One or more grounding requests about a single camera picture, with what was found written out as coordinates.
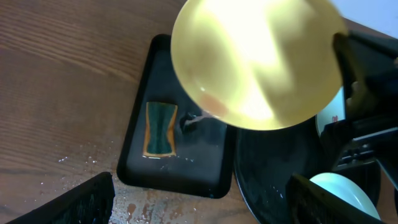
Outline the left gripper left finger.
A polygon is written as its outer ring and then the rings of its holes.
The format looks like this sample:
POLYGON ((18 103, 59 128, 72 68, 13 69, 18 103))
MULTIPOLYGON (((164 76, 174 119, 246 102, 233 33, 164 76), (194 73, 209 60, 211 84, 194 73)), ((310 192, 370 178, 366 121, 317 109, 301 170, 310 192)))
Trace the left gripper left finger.
POLYGON ((111 173, 102 172, 7 224, 107 224, 115 197, 111 173))

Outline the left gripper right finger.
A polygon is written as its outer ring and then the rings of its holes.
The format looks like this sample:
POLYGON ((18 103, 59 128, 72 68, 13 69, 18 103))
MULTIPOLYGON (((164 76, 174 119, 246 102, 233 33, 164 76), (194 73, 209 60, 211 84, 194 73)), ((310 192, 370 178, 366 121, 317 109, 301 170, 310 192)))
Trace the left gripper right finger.
POLYGON ((285 191, 294 224, 383 224, 301 175, 293 174, 285 191))

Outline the yellow plate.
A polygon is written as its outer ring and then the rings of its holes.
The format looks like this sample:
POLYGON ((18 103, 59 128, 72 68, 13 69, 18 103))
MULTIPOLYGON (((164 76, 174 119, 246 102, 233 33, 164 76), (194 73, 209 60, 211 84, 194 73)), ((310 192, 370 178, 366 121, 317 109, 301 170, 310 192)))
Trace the yellow plate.
POLYGON ((187 95, 222 122, 288 128, 338 93, 333 38, 347 32, 329 1, 188 0, 172 29, 172 65, 187 95))

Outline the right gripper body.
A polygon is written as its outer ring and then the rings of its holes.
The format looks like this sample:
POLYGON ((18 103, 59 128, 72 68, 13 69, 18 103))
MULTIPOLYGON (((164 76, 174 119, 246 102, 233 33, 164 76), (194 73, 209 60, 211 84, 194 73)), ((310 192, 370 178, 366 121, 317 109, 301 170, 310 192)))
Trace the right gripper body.
POLYGON ((364 149, 368 155, 354 165, 376 161, 397 185, 397 49, 355 32, 345 34, 363 69, 360 94, 345 99, 345 119, 328 124, 322 146, 338 167, 345 150, 364 149))

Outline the orange green sponge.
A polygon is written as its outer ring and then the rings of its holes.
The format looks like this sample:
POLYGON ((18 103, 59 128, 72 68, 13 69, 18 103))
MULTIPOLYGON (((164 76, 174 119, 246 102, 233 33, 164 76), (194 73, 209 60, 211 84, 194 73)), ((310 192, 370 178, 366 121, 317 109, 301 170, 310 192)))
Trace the orange green sponge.
POLYGON ((177 105, 156 101, 146 103, 143 156, 158 159, 176 155, 174 127, 177 111, 177 105))

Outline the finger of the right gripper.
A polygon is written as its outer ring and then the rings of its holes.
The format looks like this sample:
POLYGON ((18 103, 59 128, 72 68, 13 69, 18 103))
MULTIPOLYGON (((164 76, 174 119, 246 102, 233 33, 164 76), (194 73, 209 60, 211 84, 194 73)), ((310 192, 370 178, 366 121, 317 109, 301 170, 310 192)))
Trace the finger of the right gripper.
POLYGON ((345 99, 355 99, 360 94, 363 69, 351 47, 350 38, 342 33, 333 36, 333 50, 340 68, 345 99))

